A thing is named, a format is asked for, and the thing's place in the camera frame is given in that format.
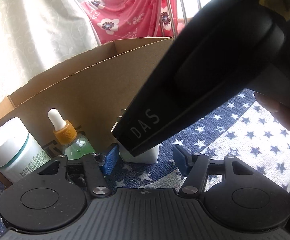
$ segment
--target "human hand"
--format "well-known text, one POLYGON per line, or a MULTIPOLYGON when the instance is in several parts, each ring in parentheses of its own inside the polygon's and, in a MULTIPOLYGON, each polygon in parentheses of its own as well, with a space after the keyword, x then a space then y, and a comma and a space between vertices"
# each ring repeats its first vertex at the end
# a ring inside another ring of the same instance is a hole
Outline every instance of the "human hand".
POLYGON ((283 125, 287 130, 290 131, 290 109, 285 105, 275 101, 268 96, 262 95, 260 93, 254 92, 256 101, 264 107, 266 110, 270 111, 272 116, 278 120, 281 125, 283 125))

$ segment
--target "brown cardboard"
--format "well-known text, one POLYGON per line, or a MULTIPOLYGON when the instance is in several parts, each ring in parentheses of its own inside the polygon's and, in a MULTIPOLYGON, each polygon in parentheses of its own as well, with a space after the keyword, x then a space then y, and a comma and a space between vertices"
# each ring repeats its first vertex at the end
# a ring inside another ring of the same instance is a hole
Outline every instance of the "brown cardboard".
MULTIPOLYGON (((111 128, 120 110, 129 105, 171 44, 172 38, 119 40, 59 63, 2 101, 0 126, 19 117, 46 152, 57 155, 61 146, 47 115, 56 108, 96 151, 105 150, 115 141, 111 128)), ((0 181, 10 185, 1 173, 0 181)))

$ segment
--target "blue gripper pad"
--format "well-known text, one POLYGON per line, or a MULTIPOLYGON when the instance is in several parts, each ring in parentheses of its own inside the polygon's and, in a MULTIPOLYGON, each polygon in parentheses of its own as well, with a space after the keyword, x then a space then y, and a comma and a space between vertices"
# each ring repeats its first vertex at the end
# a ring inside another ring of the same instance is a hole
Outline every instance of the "blue gripper pad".
POLYGON ((173 160, 180 170, 180 173, 187 177, 190 170, 194 166, 192 156, 184 150, 180 145, 174 145, 173 148, 173 160))
POLYGON ((104 165, 100 166, 100 170, 104 176, 108 176, 112 173, 117 160, 119 158, 119 147, 118 144, 114 144, 113 148, 105 155, 104 165))

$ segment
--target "white lid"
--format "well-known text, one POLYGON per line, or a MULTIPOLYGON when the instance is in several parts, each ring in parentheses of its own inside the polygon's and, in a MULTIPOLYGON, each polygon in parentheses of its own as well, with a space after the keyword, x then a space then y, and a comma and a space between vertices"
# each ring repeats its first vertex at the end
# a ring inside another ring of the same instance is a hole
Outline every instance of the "white lid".
POLYGON ((66 126, 66 122, 57 109, 53 108, 48 111, 49 120, 54 125, 55 131, 62 130, 66 126))
POLYGON ((18 117, 10 119, 0 127, 0 167, 19 152, 27 136, 28 130, 18 117))

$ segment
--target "white rubber dropper bulb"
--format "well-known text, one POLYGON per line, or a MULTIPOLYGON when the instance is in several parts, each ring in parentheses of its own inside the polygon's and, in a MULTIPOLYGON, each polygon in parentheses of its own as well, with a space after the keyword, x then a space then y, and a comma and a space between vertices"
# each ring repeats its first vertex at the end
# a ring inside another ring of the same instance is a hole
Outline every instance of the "white rubber dropper bulb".
POLYGON ((66 126, 66 122, 60 115, 57 109, 50 109, 48 112, 49 120, 53 123, 55 131, 62 130, 66 126))

